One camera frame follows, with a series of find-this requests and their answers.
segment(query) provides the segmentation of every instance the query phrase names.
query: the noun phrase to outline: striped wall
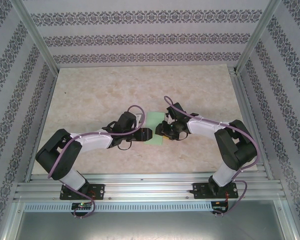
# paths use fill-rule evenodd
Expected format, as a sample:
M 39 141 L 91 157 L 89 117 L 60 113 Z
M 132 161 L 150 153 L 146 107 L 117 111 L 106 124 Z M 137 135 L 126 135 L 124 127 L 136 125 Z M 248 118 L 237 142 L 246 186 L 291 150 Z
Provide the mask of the striped wall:
M 300 0 L 280 3 L 241 78 L 300 233 Z
M 59 67 L 235 66 L 269 0 L 24 0 Z
M 23 182 L 55 77 L 8 0 L 0 0 L 0 231 Z

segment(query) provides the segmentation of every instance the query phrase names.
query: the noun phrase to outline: green block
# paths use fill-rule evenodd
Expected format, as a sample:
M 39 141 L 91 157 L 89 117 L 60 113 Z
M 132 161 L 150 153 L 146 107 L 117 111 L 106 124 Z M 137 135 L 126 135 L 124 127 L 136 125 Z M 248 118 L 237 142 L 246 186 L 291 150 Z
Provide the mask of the green block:
M 152 130 L 152 138 L 149 141 L 145 141 L 145 144 L 151 145 L 162 145 L 162 136 L 156 135 L 156 127 L 160 124 L 163 120 L 165 120 L 165 113 L 164 112 L 157 112 L 157 111 L 150 111 L 146 114 L 146 122 L 145 127 L 150 128 Z

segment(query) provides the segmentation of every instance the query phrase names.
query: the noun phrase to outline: beige tabletop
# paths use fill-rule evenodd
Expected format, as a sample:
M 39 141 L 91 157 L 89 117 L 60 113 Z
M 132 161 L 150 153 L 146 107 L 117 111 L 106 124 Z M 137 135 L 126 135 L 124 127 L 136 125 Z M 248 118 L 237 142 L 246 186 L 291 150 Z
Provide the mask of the beige tabletop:
M 61 128 L 97 131 L 130 105 L 166 112 L 164 95 L 188 113 L 222 122 L 242 120 L 226 65 L 62 68 L 39 147 Z M 182 141 L 163 139 L 162 145 L 133 142 L 127 151 L 114 147 L 81 153 L 74 167 L 82 174 L 184 173 L 215 172 L 221 163 L 214 140 L 191 134 Z M 46 171 L 36 162 L 32 173 Z

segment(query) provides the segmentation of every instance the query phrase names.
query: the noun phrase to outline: perforated metal strip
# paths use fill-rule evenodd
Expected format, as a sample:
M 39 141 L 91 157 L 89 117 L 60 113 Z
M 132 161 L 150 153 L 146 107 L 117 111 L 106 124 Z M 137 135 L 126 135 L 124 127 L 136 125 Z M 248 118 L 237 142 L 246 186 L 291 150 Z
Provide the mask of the perforated metal strip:
M 71 211 L 72 202 L 28 202 L 24 212 L 65 213 Z M 195 212 L 211 211 L 210 201 L 196 202 L 98 202 L 96 212 Z

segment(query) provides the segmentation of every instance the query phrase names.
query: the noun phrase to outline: mounting plate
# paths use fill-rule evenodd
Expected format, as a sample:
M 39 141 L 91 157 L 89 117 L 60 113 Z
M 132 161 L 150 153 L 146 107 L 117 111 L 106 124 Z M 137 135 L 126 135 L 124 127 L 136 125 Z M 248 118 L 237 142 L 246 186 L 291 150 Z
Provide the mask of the mounting plate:
M 94 200 L 103 200 L 105 195 L 105 185 L 89 184 L 86 195 Z M 60 200 L 87 200 L 87 198 L 71 191 L 69 188 L 62 185 Z
M 193 194 L 194 199 L 225 199 L 226 192 L 229 199 L 237 199 L 239 197 L 237 185 L 234 182 L 230 182 L 224 187 L 220 187 L 218 194 L 215 196 L 209 189 L 208 182 L 195 182 L 192 184 L 193 190 L 190 193 Z

